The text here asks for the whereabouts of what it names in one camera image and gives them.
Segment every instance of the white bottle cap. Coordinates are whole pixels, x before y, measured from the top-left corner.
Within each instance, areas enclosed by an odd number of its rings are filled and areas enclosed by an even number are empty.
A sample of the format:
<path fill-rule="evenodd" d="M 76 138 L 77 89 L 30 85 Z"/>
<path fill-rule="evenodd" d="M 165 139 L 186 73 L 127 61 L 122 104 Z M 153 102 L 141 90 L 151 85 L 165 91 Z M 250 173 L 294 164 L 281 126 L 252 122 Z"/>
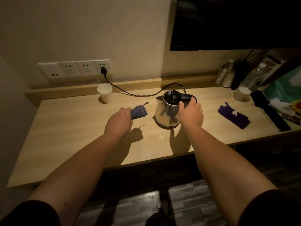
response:
<path fill-rule="evenodd" d="M 263 69 L 263 68 L 266 67 L 266 64 L 265 64 L 265 63 L 261 63 L 261 64 L 258 65 L 258 67 L 259 67 L 260 69 Z"/>

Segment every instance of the person's left hand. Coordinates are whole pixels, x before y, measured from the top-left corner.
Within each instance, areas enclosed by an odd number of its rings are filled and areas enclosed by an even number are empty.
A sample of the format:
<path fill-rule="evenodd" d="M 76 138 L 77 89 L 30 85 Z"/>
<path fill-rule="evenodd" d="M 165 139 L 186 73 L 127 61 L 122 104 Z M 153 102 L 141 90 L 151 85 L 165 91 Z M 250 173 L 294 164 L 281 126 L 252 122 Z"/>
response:
<path fill-rule="evenodd" d="M 131 108 L 121 108 L 113 114 L 104 128 L 104 135 L 108 138 L 117 138 L 121 141 L 131 131 L 133 121 L 131 120 Z"/>

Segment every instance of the black kettle lid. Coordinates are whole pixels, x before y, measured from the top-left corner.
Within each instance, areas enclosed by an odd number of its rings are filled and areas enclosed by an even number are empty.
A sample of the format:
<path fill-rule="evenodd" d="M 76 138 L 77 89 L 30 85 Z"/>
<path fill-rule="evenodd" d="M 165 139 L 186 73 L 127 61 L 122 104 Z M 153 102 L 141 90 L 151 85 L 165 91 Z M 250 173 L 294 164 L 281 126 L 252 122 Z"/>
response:
<path fill-rule="evenodd" d="M 181 93 L 176 90 L 169 90 L 163 95 L 164 101 L 170 105 L 179 105 L 181 98 Z"/>

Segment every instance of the wooden desk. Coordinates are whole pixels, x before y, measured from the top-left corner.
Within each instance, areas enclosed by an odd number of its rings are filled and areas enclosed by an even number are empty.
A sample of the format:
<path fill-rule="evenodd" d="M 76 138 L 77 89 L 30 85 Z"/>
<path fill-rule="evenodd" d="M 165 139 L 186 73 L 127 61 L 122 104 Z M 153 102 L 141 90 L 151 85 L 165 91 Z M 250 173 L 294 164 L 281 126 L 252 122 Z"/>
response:
<path fill-rule="evenodd" d="M 131 92 L 146 95 L 157 91 L 159 89 Z M 187 89 L 187 93 L 195 95 L 201 103 L 205 117 L 203 128 L 225 144 L 281 134 L 261 110 L 254 106 L 252 100 L 238 102 L 232 98 L 233 91 L 230 89 Z M 134 108 L 147 101 L 148 116 L 134 120 L 132 131 L 107 162 L 106 168 L 148 162 L 193 151 L 180 125 L 172 131 L 156 125 L 153 120 L 157 105 L 155 96 L 138 98 L 114 93 L 113 102 L 109 104 L 100 103 L 99 97 L 88 95 L 43 100 L 7 186 L 42 181 L 73 154 L 102 135 L 111 114 L 121 107 Z M 241 130 L 218 113 L 224 102 L 249 117 L 251 123 L 246 129 Z M 301 129 L 293 123 L 289 125 L 292 131 Z"/>

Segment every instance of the human hand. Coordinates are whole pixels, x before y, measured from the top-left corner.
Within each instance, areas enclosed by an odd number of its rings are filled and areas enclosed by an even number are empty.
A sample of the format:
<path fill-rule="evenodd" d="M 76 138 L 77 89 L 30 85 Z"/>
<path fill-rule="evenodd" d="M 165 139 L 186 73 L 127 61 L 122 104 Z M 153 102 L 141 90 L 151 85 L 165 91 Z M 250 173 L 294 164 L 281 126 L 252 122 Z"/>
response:
<path fill-rule="evenodd" d="M 186 108 L 184 103 L 179 102 L 179 121 L 184 127 L 193 125 L 202 126 L 204 120 L 203 110 L 201 105 L 197 103 L 194 97 L 191 97 L 190 102 Z"/>
<path fill-rule="evenodd" d="M 131 131 L 132 125 L 131 108 L 121 108 L 119 112 L 113 114 L 108 120 L 104 128 L 104 135 L 121 141 Z"/>

